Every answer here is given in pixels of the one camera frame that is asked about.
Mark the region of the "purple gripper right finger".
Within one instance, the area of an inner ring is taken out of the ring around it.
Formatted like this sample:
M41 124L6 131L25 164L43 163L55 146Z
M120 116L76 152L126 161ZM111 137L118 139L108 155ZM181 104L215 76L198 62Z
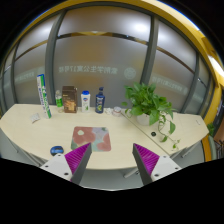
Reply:
M132 153L143 185L148 185L181 169L169 156L159 156L136 143L133 144Z

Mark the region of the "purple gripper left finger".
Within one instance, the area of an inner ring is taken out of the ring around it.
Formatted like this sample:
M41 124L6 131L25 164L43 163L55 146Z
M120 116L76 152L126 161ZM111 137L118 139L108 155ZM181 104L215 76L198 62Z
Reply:
M91 144L87 143L65 155L56 154L41 169L79 185L91 154Z

